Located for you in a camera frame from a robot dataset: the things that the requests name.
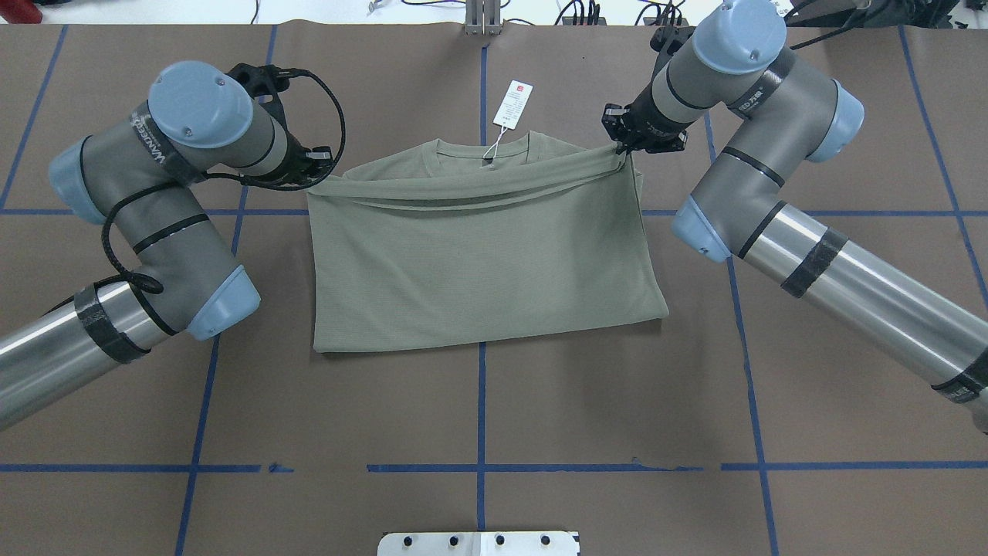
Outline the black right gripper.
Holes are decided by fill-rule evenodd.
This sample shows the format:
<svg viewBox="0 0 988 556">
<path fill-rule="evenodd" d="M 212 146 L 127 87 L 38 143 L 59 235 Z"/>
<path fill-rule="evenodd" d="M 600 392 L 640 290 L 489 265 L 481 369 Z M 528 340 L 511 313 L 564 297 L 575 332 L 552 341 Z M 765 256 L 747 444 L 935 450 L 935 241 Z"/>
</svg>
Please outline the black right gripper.
<svg viewBox="0 0 988 556">
<path fill-rule="evenodd" d="M 658 54 L 650 84 L 631 104 L 604 106 L 602 124 L 608 137 L 618 143 L 618 154 L 632 151 L 666 154 L 685 148 L 689 124 L 675 122 L 661 113 L 655 104 L 652 86 L 675 53 L 692 38 L 694 31 L 694 27 L 658 27 L 650 39 L 650 47 Z"/>
</svg>

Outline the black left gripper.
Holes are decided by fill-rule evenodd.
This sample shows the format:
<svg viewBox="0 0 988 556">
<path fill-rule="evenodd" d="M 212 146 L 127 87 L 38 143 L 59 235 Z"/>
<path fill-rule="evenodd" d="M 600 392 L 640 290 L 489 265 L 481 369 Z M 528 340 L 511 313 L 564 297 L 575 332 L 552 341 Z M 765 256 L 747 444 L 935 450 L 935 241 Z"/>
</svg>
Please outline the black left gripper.
<svg viewBox="0 0 988 556">
<path fill-rule="evenodd" d="M 279 93 L 289 88 L 290 80 L 311 79 L 331 99 L 334 93 L 316 74 L 303 68 L 250 66 L 237 64 L 227 73 L 243 85 L 247 94 L 274 122 L 272 143 L 264 158 L 247 168 L 237 168 L 234 178 L 244 186 L 271 191 L 300 191 L 314 186 L 334 170 L 331 147 L 304 147 L 287 129 L 285 107 Z"/>
</svg>

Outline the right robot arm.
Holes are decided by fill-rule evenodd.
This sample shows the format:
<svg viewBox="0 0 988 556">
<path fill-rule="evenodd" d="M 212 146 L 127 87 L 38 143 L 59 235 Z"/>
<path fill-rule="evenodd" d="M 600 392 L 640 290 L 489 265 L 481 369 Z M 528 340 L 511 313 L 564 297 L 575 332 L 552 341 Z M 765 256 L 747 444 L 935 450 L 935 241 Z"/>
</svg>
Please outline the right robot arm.
<svg viewBox="0 0 988 556">
<path fill-rule="evenodd" d="M 739 126 L 678 210 L 675 235 L 721 263 L 737 258 L 788 296 L 842 321 L 916 373 L 986 431 L 986 321 L 798 208 L 786 186 L 805 163 L 851 149 L 835 200 L 816 209 L 853 211 L 855 185 L 889 185 L 919 166 L 910 134 L 868 137 L 854 147 L 865 109 L 916 102 L 927 113 L 903 29 L 847 29 L 787 45 L 788 25 L 768 1 L 724 1 L 695 27 L 656 29 L 652 78 L 631 104 L 607 105 L 603 124 L 620 151 L 680 151 L 687 130 L 721 106 Z"/>
</svg>

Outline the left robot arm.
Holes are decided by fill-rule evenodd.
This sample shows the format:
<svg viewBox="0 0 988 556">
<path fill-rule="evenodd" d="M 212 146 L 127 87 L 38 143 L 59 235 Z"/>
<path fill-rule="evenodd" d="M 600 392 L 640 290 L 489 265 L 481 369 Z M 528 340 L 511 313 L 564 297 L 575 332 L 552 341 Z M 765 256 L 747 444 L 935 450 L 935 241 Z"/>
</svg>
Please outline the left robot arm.
<svg viewBox="0 0 988 556">
<path fill-rule="evenodd" d="M 292 192 L 328 177 L 342 149 L 303 147 L 281 92 L 303 68 L 179 61 L 120 124 L 53 159 L 49 180 L 101 229 L 114 275 L 85 285 L 2 339 L 2 427 L 49 407 L 180 332 L 199 341 L 240 323 L 260 294 L 191 192 L 213 176 Z"/>
</svg>

